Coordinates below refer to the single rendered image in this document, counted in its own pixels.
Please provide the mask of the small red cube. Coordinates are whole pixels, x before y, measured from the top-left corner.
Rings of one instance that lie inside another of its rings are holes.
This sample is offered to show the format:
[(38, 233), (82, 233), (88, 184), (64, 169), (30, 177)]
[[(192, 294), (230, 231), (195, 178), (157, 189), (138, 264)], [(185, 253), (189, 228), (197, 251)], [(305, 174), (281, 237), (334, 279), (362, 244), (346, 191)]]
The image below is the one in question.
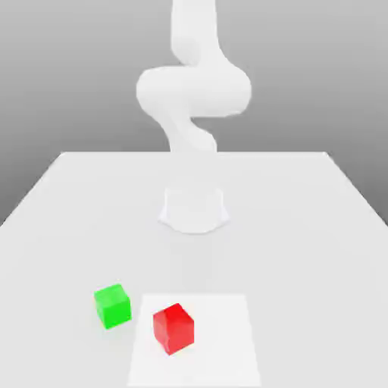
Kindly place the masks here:
[(180, 303), (175, 303), (153, 314), (153, 332), (168, 355), (194, 343), (194, 320)]

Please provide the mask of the small green cube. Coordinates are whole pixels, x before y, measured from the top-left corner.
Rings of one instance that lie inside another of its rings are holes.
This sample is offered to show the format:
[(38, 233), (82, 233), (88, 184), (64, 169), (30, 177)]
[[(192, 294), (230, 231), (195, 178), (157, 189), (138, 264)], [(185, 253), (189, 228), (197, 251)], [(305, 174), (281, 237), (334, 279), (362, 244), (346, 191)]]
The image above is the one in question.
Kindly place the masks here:
[(117, 283), (94, 292), (97, 314), (108, 330), (132, 319), (130, 297)]

